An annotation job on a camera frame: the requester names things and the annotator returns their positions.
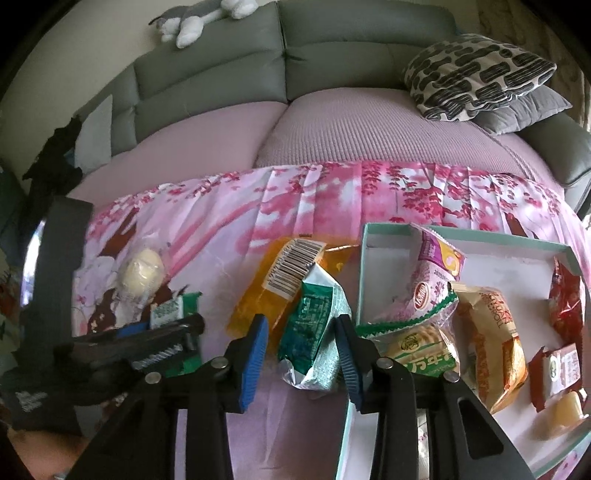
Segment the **golden snack bag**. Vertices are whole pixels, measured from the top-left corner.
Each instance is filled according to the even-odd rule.
[[[503,295],[490,287],[452,282],[457,312],[471,323],[478,397],[491,413],[509,406],[527,379],[525,355]]]
[[[405,330],[390,343],[386,356],[411,372],[438,377],[447,370],[460,372],[460,360],[453,336],[433,325]]]
[[[322,236],[283,237],[271,242],[254,280],[234,308],[228,332],[245,336],[257,313],[269,321],[268,349],[277,353],[287,317],[300,299],[301,282],[317,263],[334,277],[341,271],[356,241]]]

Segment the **gray pillow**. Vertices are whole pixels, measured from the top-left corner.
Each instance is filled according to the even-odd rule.
[[[74,164],[86,176],[111,161],[113,96],[109,95],[82,122],[74,147]]]
[[[472,121],[492,135],[509,134],[571,107],[562,95],[541,85],[533,92],[513,99],[507,106],[480,112]]]

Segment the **small yellow candy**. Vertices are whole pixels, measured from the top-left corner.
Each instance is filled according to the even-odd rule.
[[[579,394],[569,392],[554,405],[548,425],[549,436],[552,438],[563,435],[581,425],[587,417],[588,415],[583,414]]]
[[[144,294],[150,296],[162,284],[164,276],[164,264],[158,252],[151,248],[144,248],[129,262],[123,285],[131,296],[141,297]]]

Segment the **plush cat toy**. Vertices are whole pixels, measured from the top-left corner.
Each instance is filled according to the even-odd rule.
[[[149,25],[156,23],[163,42],[176,38],[177,47],[185,48],[201,36],[206,24],[228,15],[237,20],[248,17],[257,8],[256,0],[204,0],[190,7],[169,8]]]

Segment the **pink seat cover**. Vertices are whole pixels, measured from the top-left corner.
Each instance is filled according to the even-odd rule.
[[[473,122],[425,120],[405,90],[336,88],[295,100],[265,142],[257,167],[390,160],[466,166],[563,189],[515,134],[494,137]]]
[[[249,170],[286,108],[279,102],[244,103],[169,125],[114,156],[70,197],[101,207],[161,183]]]

